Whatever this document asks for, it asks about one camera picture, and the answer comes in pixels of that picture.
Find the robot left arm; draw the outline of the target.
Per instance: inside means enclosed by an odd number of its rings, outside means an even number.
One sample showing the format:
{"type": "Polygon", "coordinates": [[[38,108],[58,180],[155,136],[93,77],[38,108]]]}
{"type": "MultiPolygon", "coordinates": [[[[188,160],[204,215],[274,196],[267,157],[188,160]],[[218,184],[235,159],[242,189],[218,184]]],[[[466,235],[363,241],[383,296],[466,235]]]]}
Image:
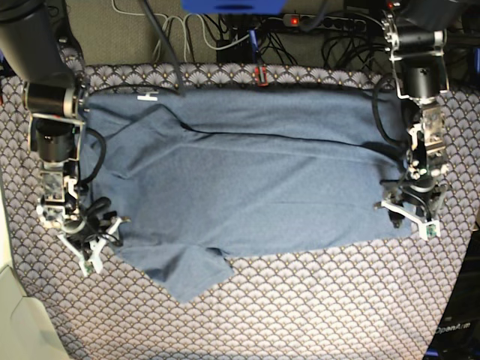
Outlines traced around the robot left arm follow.
{"type": "Polygon", "coordinates": [[[394,227],[412,221],[423,239],[440,234],[437,213],[447,191],[440,178],[449,166],[445,116],[437,98],[449,91],[447,28],[466,8],[465,1],[387,1],[382,16],[391,72],[374,87],[373,117],[383,139],[404,150],[405,170],[398,180],[381,182],[384,193],[378,206],[388,210],[394,227]],[[402,102],[405,139],[390,137],[380,120],[377,96],[390,81],[402,102]]]}

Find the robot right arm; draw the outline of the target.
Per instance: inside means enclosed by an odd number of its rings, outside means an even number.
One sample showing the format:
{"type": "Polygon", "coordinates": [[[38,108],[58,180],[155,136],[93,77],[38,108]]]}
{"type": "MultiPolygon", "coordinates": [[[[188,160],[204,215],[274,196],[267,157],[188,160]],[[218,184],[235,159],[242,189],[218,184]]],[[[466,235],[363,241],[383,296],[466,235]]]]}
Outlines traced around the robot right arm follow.
{"type": "Polygon", "coordinates": [[[122,245],[105,196],[85,207],[81,199],[104,163],[107,144],[81,117],[86,84],[62,61],[45,1],[1,2],[1,51],[24,82],[31,114],[28,146],[41,160],[39,217],[75,251],[94,242],[122,245]]]}

